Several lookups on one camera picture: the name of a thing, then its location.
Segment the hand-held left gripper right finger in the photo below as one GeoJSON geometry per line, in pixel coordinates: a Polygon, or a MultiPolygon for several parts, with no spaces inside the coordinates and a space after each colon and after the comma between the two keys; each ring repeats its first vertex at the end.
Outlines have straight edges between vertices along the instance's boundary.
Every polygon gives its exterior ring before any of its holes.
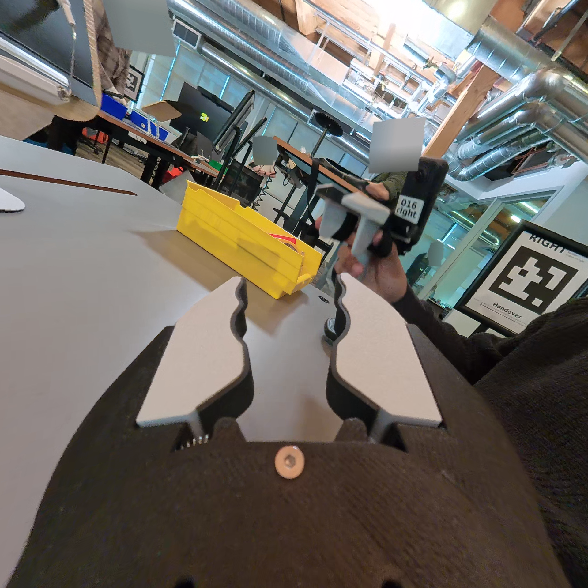
{"type": "Polygon", "coordinates": [[[336,278],[336,315],[326,398],[342,420],[367,429],[438,428],[442,415],[407,324],[383,298],[347,273],[336,278]]]}

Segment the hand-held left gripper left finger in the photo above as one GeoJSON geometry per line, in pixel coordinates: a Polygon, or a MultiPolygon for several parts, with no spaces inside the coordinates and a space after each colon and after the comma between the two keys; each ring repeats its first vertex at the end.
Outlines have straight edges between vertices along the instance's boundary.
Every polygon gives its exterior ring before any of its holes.
{"type": "Polygon", "coordinates": [[[136,416],[139,427],[213,429],[219,419],[237,419],[250,407],[246,308],[246,279],[233,277],[178,319],[136,416]]]}

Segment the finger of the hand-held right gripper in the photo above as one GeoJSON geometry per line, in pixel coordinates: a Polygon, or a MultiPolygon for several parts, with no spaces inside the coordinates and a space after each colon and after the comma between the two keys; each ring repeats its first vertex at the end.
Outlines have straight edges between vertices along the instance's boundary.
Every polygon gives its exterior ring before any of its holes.
{"type": "Polygon", "coordinates": [[[393,222],[386,221],[383,225],[373,221],[359,221],[352,244],[352,255],[367,269],[371,258],[387,257],[393,249],[393,222]]]}
{"type": "Polygon", "coordinates": [[[318,186],[315,195],[323,202],[319,236],[345,241],[356,232],[355,241],[372,241],[392,211],[361,192],[344,193],[339,186],[318,186]]]}

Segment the yellow storage bin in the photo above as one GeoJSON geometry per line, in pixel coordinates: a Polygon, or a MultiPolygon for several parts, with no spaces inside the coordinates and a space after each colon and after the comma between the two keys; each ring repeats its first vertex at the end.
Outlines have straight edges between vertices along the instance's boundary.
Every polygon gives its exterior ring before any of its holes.
{"type": "Polygon", "coordinates": [[[292,236],[237,199],[187,182],[178,232],[274,299],[302,290],[315,278],[322,255],[298,239],[293,251],[269,233],[292,236]]]}

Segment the person's right forearm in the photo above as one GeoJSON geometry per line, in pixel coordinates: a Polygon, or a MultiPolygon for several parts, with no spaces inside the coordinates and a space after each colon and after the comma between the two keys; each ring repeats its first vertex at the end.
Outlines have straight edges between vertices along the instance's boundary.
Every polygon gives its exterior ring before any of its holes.
{"type": "Polygon", "coordinates": [[[506,338],[458,334],[410,288],[393,307],[489,402],[539,495],[570,584],[587,587],[587,298],[506,338]]]}

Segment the person's right hand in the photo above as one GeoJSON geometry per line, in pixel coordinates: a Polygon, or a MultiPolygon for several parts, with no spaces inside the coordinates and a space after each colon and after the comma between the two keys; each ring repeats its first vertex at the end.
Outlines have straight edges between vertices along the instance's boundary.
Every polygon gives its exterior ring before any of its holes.
{"type": "MultiPolygon", "coordinates": [[[[364,192],[372,199],[387,203],[397,198],[405,179],[406,174],[403,172],[381,174],[366,185],[364,192]]],[[[387,303],[393,305],[399,302],[407,292],[408,280],[401,265],[396,243],[391,241],[391,249],[387,256],[371,254],[369,264],[365,266],[352,254],[355,238],[356,230],[353,230],[349,238],[339,246],[332,273],[348,273],[357,279],[361,278],[365,286],[387,303]]]]}

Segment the wooden top standing desk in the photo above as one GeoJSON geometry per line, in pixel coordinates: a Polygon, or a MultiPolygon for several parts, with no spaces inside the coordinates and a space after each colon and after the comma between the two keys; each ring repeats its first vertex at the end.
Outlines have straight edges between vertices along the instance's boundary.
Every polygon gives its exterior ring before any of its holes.
{"type": "MultiPolygon", "coordinates": [[[[289,143],[286,143],[282,139],[274,136],[276,139],[278,150],[281,153],[287,154],[288,158],[293,160],[299,168],[303,172],[308,172],[312,174],[312,164],[313,159],[310,155],[304,154],[297,149],[290,146],[289,143]]],[[[332,183],[337,185],[339,189],[344,193],[353,193],[357,192],[357,188],[353,185],[349,184],[349,182],[344,181],[342,178],[338,177],[333,172],[329,171],[324,166],[319,165],[317,167],[317,180],[316,184],[319,183],[320,180],[323,183],[332,183]]],[[[286,219],[283,223],[283,229],[288,233],[292,234],[293,236],[300,236],[302,232],[304,232],[305,228],[309,225],[309,223],[314,222],[314,217],[312,213],[319,202],[319,195],[315,194],[315,190],[310,190],[310,188],[305,187],[305,191],[303,195],[301,195],[298,204],[295,206],[292,214],[288,219],[286,219]]]]}

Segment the black white marker sign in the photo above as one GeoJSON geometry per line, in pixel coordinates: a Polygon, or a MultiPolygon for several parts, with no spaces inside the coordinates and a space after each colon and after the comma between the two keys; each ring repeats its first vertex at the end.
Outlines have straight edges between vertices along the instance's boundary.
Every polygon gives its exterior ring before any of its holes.
{"type": "Polygon", "coordinates": [[[504,336],[587,292],[587,246],[525,220],[454,309],[504,336]]]}

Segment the black monitor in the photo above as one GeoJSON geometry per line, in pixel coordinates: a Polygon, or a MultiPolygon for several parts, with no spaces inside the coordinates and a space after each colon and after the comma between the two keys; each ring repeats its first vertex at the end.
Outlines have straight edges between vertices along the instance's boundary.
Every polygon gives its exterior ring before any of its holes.
{"type": "Polygon", "coordinates": [[[254,99],[255,92],[250,90],[232,107],[204,88],[185,82],[178,99],[170,101],[180,112],[171,121],[172,128],[180,133],[173,145],[187,155],[220,162],[231,144],[237,145],[244,136],[254,99]]]}

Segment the long wooden desk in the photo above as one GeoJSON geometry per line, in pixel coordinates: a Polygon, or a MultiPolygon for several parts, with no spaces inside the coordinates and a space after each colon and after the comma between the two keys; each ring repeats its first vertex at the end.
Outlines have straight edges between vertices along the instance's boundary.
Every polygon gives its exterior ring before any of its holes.
{"type": "Polygon", "coordinates": [[[76,155],[77,148],[84,144],[81,156],[106,164],[120,164],[122,169],[138,171],[138,164],[131,164],[132,154],[124,148],[138,151],[142,167],[139,179],[159,188],[171,168],[189,171],[190,175],[202,185],[211,187],[219,171],[206,162],[199,162],[183,153],[179,148],[152,136],[147,130],[131,123],[128,119],[118,119],[104,111],[89,121],[69,121],[57,116],[49,128],[48,146],[55,151],[68,148],[76,155]]]}

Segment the blue parts tray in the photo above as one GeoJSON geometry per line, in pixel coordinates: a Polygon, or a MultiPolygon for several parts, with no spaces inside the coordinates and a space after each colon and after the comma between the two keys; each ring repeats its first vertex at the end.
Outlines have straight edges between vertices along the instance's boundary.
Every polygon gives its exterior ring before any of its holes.
{"type": "Polygon", "coordinates": [[[167,142],[168,140],[169,131],[162,127],[158,122],[144,114],[142,111],[134,109],[128,110],[126,105],[105,92],[102,93],[100,110],[113,116],[117,120],[127,121],[128,123],[141,128],[143,131],[156,137],[162,142],[167,142]]]}

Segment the small framed marker sign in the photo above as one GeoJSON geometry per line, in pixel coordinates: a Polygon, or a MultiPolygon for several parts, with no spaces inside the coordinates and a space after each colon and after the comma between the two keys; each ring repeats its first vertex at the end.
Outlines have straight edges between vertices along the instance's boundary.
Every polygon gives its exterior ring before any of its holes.
{"type": "Polygon", "coordinates": [[[123,96],[131,102],[137,102],[142,91],[144,79],[145,73],[130,64],[123,96]]]}

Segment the silver ventilation duct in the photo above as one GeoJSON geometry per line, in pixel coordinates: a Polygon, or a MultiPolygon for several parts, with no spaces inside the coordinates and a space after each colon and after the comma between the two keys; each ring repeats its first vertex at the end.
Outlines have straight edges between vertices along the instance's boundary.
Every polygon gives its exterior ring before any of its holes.
{"type": "Polygon", "coordinates": [[[168,1],[174,16],[259,68],[318,108],[367,125],[372,115],[395,118],[401,108],[376,96],[379,87],[407,105],[409,92],[433,83],[385,51],[384,71],[374,73],[356,59],[346,65],[253,1],[168,1]]]}
{"type": "Polygon", "coordinates": [[[461,182],[550,141],[587,163],[587,84],[564,68],[538,70],[480,108],[455,141],[444,158],[461,182]]]}

